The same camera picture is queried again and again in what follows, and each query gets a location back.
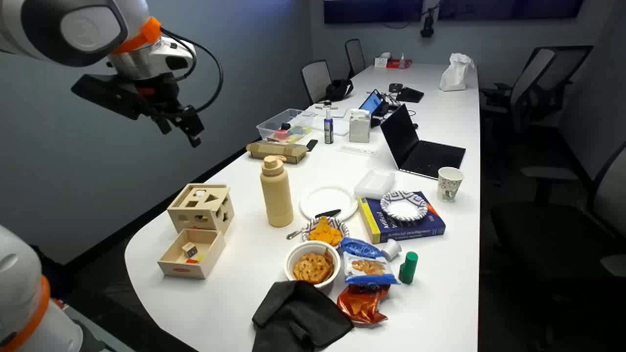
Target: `white bottle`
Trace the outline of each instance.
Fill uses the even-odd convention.
[[[399,55],[397,67],[399,67],[399,69],[407,69],[407,57],[405,57],[405,53]]]

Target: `yellow snack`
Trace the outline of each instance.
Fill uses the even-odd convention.
[[[321,217],[315,229],[309,233],[309,241],[329,243],[331,247],[339,247],[341,231],[331,225],[327,217]]]

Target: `cable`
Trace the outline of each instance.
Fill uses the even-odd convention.
[[[192,39],[188,39],[188,37],[182,37],[182,36],[178,36],[178,34],[174,34],[174,32],[169,32],[169,30],[163,30],[163,34],[167,34],[167,36],[171,36],[171,37],[174,37],[174,39],[188,41],[188,43],[200,47],[200,49],[202,49],[206,55],[210,55],[212,61],[216,63],[216,69],[217,69],[217,88],[216,88],[214,96],[196,110],[196,112],[204,112],[206,108],[210,108],[210,106],[217,100],[217,96],[221,94],[221,86],[223,86],[223,71],[221,71],[221,65],[219,65],[217,57],[216,57],[210,49],[206,49],[204,45],[200,45],[200,43],[196,43],[196,41],[192,41]]]

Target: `chip bag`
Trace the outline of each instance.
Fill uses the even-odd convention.
[[[354,325],[378,325],[388,317],[378,311],[390,286],[349,286],[339,298],[337,307],[352,319]]]
[[[349,286],[392,286],[397,284],[384,253],[358,239],[343,239],[345,276]]]

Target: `cereal bowl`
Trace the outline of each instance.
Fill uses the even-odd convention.
[[[345,237],[349,237],[349,229],[335,217],[317,217],[304,231],[304,241],[321,241],[333,249],[339,249]]]
[[[317,290],[327,290],[341,272],[341,257],[327,243],[307,241],[292,249],[284,272],[290,282],[311,282]]]

